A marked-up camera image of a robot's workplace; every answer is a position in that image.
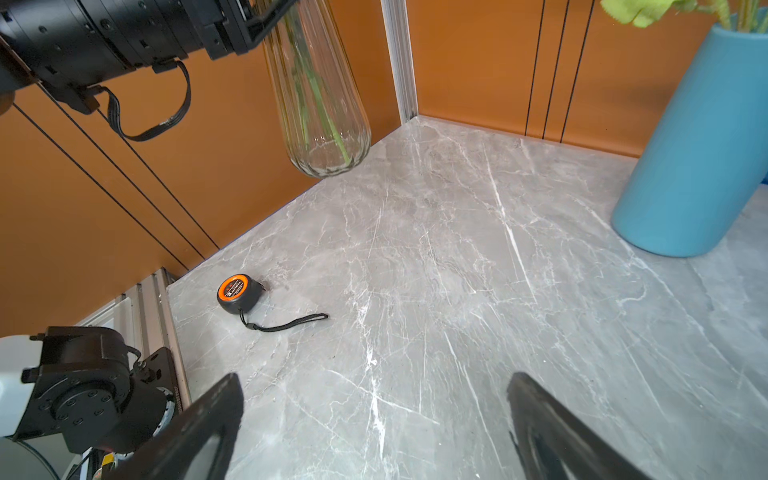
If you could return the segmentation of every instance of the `clear glass vase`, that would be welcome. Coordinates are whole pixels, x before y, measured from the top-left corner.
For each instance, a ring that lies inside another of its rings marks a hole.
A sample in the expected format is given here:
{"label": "clear glass vase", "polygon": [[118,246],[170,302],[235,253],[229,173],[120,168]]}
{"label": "clear glass vase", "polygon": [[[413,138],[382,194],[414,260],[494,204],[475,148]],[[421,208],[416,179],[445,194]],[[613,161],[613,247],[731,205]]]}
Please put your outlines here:
{"label": "clear glass vase", "polygon": [[[263,12],[270,0],[256,0]],[[326,0],[300,0],[264,41],[290,160],[311,177],[351,170],[371,127]]]}

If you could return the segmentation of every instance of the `green leaf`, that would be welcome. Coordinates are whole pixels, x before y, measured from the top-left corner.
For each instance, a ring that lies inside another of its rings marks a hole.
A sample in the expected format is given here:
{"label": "green leaf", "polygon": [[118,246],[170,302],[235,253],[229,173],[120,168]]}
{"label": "green leaf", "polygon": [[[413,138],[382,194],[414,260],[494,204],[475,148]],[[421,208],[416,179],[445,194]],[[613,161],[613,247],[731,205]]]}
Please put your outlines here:
{"label": "green leaf", "polygon": [[672,4],[687,0],[601,0],[603,10],[617,22],[645,28],[667,13]]}

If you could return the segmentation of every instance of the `blue vase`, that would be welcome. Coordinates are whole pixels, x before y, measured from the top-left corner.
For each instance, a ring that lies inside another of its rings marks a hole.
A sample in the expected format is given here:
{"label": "blue vase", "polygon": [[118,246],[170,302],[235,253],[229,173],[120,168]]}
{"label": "blue vase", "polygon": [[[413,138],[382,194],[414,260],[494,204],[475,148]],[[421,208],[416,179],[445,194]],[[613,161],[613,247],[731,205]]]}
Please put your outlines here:
{"label": "blue vase", "polygon": [[[766,14],[761,8],[759,18]],[[768,35],[712,27],[613,214],[669,257],[712,250],[768,174]]]}

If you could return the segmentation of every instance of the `tape measure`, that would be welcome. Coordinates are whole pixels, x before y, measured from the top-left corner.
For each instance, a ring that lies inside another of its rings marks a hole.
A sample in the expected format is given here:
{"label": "tape measure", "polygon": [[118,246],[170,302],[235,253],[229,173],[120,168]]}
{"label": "tape measure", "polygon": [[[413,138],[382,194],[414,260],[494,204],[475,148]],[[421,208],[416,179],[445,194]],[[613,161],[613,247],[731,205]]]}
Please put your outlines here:
{"label": "tape measure", "polygon": [[219,305],[221,305],[221,308],[225,309],[228,313],[240,315],[240,321],[243,322],[243,325],[245,325],[246,328],[259,330],[261,332],[279,332],[280,330],[289,329],[292,326],[300,325],[301,323],[325,320],[328,318],[328,314],[326,313],[314,313],[280,326],[259,326],[255,323],[246,322],[245,314],[250,312],[250,310],[257,304],[259,298],[264,294],[264,291],[264,285],[258,283],[245,273],[238,273],[237,275],[233,275],[224,280],[221,286],[219,286],[216,300],[219,302]]}
{"label": "tape measure", "polygon": [[224,280],[219,287],[216,300],[219,300],[221,308],[233,315],[238,315],[240,312],[250,312],[262,293],[264,293],[264,285],[244,273],[238,273]]}

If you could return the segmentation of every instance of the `tape measure wrist strap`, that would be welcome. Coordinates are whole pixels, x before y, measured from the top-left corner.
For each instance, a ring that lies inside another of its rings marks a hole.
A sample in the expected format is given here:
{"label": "tape measure wrist strap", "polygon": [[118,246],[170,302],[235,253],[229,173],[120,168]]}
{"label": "tape measure wrist strap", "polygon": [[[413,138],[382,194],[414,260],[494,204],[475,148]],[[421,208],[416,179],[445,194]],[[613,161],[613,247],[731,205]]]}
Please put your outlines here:
{"label": "tape measure wrist strap", "polygon": [[301,325],[302,323],[314,322],[315,320],[325,320],[325,319],[328,319],[327,313],[313,313],[312,315],[307,315],[307,316],[303,316],[301,318],[295,319],[294,321],[286,323],[285,325],[259,326],[255,323],[246,322],[245,313],[243,312],[243,310],[240,310],[240,321],[243,322],[243,325],[245,325],[245,327],[248,329],[259,330],[261,332],[279,332],[280,330],[287,330],[296,325]]}

